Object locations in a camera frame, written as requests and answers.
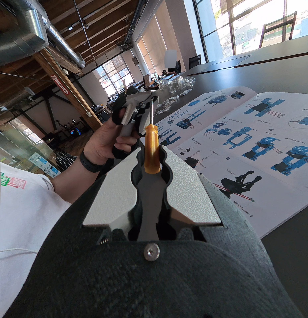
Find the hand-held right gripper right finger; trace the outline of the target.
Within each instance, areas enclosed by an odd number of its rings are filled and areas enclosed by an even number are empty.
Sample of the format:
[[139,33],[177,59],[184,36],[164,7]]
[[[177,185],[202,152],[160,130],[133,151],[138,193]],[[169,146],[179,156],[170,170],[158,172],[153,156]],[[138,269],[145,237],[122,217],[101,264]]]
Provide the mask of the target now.
[[166,185],[156,223],[159,240],[175,240],[183,228],[221,225],[198,173],[166,146],[160,146],[160,162]]

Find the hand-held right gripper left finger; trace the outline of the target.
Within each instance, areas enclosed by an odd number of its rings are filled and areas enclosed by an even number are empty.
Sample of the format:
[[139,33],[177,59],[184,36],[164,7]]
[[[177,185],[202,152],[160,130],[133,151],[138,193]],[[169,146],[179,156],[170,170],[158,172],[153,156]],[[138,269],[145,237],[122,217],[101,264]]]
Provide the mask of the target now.
[[144,149],[139,147],[107,173],[83,226],[121,229],[129,241],[137,240],[142,223],[137,185],[143,163]]

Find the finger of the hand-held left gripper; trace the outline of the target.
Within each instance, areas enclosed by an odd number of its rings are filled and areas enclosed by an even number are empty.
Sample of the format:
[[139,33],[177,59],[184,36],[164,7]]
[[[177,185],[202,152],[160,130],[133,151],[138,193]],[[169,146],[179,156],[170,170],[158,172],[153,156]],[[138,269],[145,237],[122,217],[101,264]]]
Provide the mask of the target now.
[[159,104],[159,97],[154,96],[149,102],[146,103],[145,107],[140,108],[137,113],[137,132],[140,136],[145,136],[146,127],[149,124],[154,123],[154,113]]
[[126,111],[122,118],[122,125],[128,125],[134,119],[140,109],[140,104],[148,102],[151,95],[151,91],[145,91],[127,96],[123,106]]

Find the orange-handled screwdriver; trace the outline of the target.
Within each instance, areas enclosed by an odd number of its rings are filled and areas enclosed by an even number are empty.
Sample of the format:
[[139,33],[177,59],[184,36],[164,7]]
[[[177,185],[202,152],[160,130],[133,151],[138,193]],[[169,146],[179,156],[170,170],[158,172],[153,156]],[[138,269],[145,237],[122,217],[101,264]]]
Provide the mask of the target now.
[[160,172],[160,157],[159,157],[159,137],[158,128],[153,124],[154,106],[157,106],[159,97],[154,96],[150,102],[150,117],[149,125],[145,128],[145,161],[144,169],[148,174],[156,174]]

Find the black desk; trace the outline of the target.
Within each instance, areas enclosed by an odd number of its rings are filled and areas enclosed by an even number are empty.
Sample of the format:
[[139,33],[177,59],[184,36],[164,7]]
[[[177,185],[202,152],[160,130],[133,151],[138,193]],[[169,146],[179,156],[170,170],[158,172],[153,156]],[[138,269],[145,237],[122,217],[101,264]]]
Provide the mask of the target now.
[[[290,42],[265,47],[252,53],[238,65],[202,72],[209,65],[196,66],[185,75],[196,83],[192,91],[171,108],[155,116],[159,122],[203,93],[245,86],[256,93],[285,92],[308,94],[308,35]],[[275,270],[285,289],[305,317],[308,317],[308,206],[262,238]]]

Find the person's left hand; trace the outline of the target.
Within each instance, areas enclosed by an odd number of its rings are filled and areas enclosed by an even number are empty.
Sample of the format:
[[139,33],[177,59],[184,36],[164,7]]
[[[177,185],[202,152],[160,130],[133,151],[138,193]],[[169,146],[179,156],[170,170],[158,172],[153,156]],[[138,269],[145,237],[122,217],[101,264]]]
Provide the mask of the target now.
[[83,149],[85,157],[93,164],[104,165],[109,158],[114,158],[113,146],[130,153],[131,147],[136,144],[140,136],[136,131],[133,131],[130,136],[119,136],[121,130],[122,125],[116,125],[112,118],[109,118],[85,145]]

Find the group of small screw bags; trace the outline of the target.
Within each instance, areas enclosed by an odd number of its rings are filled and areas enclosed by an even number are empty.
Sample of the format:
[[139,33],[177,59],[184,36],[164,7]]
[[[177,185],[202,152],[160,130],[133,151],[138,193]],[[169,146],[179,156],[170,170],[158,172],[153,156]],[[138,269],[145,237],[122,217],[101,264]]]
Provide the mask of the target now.
[[179,97],[185,96],[190,91],[192,91],[192,89],[185,90],[180,95],[170,97],[167,100],[163,101],[161,104],[157,106],[155,114],[161,114],[161,113],[167,112],[170,109],[171,105],[178,101]]

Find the small-paned window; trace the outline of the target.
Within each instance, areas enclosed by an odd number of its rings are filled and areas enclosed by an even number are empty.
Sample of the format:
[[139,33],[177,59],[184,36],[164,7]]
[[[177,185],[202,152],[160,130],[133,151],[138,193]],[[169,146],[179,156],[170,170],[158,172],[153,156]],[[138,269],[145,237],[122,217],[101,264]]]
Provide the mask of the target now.
[[125,81],[125,86],[127,88],[135,84],[135,81],[121,55],[118,55],[102,64],[96,69],[96,72],[100,76],[99,82],[101,86],[110,99],[112,99],[114,95],[123,92],[123,80]]

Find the black wristband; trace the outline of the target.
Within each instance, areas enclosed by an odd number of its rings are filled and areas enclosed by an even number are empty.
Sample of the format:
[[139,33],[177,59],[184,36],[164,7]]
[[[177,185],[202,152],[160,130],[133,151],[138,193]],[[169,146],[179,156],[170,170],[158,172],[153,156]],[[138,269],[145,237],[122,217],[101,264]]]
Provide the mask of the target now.
[[82,151],[80,153],[79,158],[80,158],[80,162],[81,162],[82,166],[86,170],[88,170],[89,172],[97,173],[97,172],[102,171],[104,168],[106,168],[106,163],[104,165],[97,165],[97,164],[92,163],[90,160],[88,160],[84,154],[84,151]]

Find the large crumpled clear plastic bag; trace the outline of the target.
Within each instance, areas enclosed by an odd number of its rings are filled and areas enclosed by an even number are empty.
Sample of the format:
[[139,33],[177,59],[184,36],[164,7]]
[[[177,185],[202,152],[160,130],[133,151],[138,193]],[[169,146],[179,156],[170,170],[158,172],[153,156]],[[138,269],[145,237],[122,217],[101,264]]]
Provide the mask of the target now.
[[180,90],[192,89],[195,84],[196,78],[194,77],[173,77],[170,80],[161,79],[157,83],[160,90],[168,90],[170,93],[175,93]]

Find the striped black white cloth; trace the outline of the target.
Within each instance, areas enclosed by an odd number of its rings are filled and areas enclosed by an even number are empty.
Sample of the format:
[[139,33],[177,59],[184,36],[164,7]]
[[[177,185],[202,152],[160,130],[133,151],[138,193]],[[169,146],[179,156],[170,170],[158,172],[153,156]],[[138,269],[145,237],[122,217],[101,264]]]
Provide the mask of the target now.
[[64,151],[56,151],[55,154],[55,161],[60,172],[64,172],[66,169],[68,169],[77,158],[76,156],[72,156],[71,154]]

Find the beige roller blind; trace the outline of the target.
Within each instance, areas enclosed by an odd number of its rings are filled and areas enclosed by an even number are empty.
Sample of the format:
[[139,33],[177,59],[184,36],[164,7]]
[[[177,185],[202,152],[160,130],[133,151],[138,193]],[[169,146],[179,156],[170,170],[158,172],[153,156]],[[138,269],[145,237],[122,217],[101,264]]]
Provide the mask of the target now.
[[152,17],[145,31],[138,39],[137,46],[150,74],[161,75],[164,66],[166,46],[157,19]]

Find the white blue carton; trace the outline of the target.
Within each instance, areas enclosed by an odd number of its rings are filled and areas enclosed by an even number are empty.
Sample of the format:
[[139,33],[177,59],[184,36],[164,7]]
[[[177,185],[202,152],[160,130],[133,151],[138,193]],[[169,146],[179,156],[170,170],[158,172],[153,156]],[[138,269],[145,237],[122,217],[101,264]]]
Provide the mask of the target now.
[[47,160],[45,160],[44,157],[42,157],[41,155],[39,155],[36,152],[31,157],[29,157],[28,160],[43,171],[45,169],[49,169],[49,167],[50,167],[49,162]]
[[55,178],[56,176],[58,176],[58,175],[61,174],[61,172],[60,172],[58,169],[56,169],[56,168],[55,168],[53,165],[51,165],[51,164],[48,164],[48,165],[45,167],[44,172],[45,172],[46,174],[48,174],[50,177],[52,177],[52,178]]

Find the black ceiling pipe bundle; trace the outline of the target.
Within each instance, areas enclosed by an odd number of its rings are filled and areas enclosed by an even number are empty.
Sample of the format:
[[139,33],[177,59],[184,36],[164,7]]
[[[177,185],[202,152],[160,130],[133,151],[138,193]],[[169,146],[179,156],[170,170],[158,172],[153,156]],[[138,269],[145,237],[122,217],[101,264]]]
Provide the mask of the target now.
[[124,38],[124,41],[121,43],[120,45],[120,48],[123,50],[123,51],[126,51],[126,50],[129,50],[132,45],[130,43],[130,39],[134,33],[134,30],[137,26],[137,23],[144,11],[144,8],[147,4],[148,0],[139,0],[138,3],[137,3],[137,6],[136,6],[136,9],[134,11],[134,15],[133,15],[133,18],[132,18],[132,21],[129,25],[129,28],[128,28],[128,31],[127,31],[127,34]]

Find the open instruction manual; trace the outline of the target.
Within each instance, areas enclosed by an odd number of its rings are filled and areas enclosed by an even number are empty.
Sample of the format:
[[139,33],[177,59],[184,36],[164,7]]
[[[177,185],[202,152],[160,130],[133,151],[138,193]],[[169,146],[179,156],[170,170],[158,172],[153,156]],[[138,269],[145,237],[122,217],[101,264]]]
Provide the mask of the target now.
[[226,194],[260,237],[308,206],[308,94],[230,87],[156,125],[160,144]]

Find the red white sign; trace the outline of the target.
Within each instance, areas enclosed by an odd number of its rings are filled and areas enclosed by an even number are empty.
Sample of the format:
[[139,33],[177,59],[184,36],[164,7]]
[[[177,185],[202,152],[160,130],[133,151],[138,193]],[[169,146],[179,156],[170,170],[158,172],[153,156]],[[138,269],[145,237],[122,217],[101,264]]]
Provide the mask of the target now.
[[68,90],[64,87],[64,85],[60,82],[59,78],[55,74],[51,76],[51,79],[56,83],[56,85],[61,89],[61,91],[65,95],[69,95]]

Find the person's white shirt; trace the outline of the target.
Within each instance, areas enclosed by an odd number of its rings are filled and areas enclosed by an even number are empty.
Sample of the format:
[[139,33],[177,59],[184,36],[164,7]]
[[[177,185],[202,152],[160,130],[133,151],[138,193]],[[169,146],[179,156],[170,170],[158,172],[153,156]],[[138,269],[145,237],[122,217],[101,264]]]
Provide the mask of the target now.
[[51,181],[0,163],[0,317],[20,292],[37,252],[71,205]]

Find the large-paned window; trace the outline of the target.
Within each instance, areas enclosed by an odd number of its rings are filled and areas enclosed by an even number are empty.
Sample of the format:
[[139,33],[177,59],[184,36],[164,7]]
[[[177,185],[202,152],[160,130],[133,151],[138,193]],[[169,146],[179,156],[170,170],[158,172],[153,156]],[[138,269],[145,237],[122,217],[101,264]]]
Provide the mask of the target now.
[[259,48],[264,24],[297,11],[292,39],[308,35],[308,0],[194,0],[206,62]]

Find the wooden chair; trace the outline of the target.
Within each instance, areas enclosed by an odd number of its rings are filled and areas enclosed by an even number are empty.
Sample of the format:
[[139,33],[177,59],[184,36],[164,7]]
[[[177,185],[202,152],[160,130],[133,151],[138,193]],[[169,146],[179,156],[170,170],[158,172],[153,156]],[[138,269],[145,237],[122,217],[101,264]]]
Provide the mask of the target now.
[[271,23],[264,24],[259,48],[292,39],[297,11]]

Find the wooden support post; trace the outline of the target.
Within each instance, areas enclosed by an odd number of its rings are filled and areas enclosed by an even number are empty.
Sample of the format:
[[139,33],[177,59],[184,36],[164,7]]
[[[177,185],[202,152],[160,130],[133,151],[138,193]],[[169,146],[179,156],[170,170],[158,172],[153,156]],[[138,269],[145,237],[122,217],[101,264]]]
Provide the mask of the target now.
[[68,90],[69,95],[65,95],[76,110],[81,114],[87,124],[93,131],[96,131],[102,124],[100,120],[93,113],[92,109],[86,103],[84,98],[80,95],[75,86],[71,83],[69,78],[63,73],[61,67],[56,63],[52,55],[47,49],[43,49],[35,54],[33,58],[40,64],[45,72],[52,76],[55,74],[64,87]]

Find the silver metal air duct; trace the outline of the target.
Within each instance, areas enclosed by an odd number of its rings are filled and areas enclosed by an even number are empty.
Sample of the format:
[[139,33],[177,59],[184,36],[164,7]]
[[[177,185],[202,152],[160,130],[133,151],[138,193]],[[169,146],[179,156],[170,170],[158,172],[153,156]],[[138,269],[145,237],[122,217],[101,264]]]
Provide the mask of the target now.
[[35,0],[8,0],[14,7],[18,25],[0,34],[0,66],[31,56],[48,46],[50,36],[79,67],[85,62],[50,22],[45,9]]

